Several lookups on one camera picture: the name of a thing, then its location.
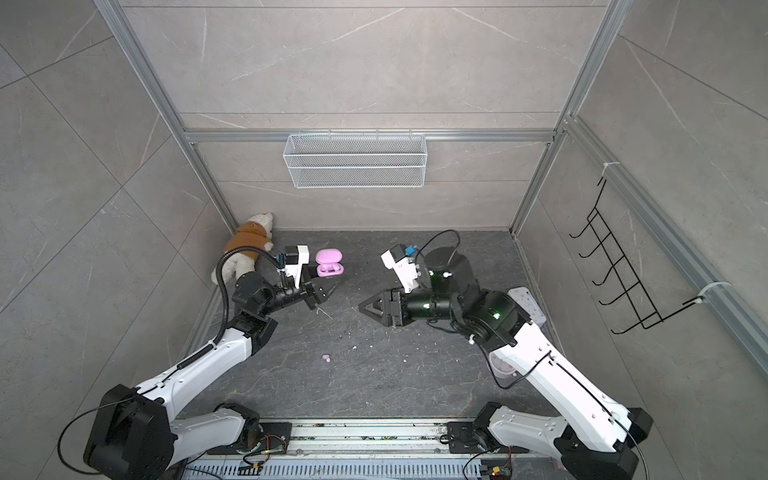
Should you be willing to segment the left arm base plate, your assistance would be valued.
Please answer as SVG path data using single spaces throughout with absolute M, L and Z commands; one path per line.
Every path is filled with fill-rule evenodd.
M 268 420 L 247 431 L 244 454 L 262 454 L 269 451 L 285 453 L 290 445 L 293 424 L 288 421 Z

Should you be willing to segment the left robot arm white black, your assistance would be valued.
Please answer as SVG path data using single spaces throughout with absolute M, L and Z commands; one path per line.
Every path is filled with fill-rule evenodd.
M 257 272 L 241 276 L 217 336 L 191 356 L 135 387 L 119 384 L 100 402 L 84 463 L 110 479 L 158 479 L 171 466 L 218 447 L 249 451 L 258 443 L 257 412 L 225 402 L 208 414 L 180 412 L 210 384 L 264 348 L 277 323 L 272 313 L 303 302 L 315 309 L 338 283 L 304 271 L 275 285 Z

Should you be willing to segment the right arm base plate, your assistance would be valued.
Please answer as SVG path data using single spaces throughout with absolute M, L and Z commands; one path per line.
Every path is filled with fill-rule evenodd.
M 472 422 L 453 421 L 446 424 L 446 432 L 439 442 L 449 447 L 452 454 L 475 454 L 481 451 L 479 440 L 474 435 Z

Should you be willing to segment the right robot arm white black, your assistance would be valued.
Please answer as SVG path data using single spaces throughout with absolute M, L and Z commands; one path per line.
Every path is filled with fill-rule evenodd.
M 381 255 L 399 287 L 384 290 L 359 310 L 386 327 L 446 321 L 517 373 L 512 386 L 529 382 L 557 411 L 554 416 L 517 412 L 489 402 L 472 435 L 482 452 L 510 447 L 558 460 L 576 479 L 631 479 L 647 462 L 640 449 L 653 426 L 641 408 L 627 408 L 602 392 L 557 350 L 509 294 L 483 288 L 469 260 L 454 247 L 422 254 L 397 244 Z

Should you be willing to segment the purple earbud charging case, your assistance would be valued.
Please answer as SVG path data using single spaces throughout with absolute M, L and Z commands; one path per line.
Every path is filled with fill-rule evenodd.
M 338 249 L 322 249 L 318 251 L 315 256 L 317 275 L 323 278 L 342 275 L 344 273 L 342 259 L 343 254 Z

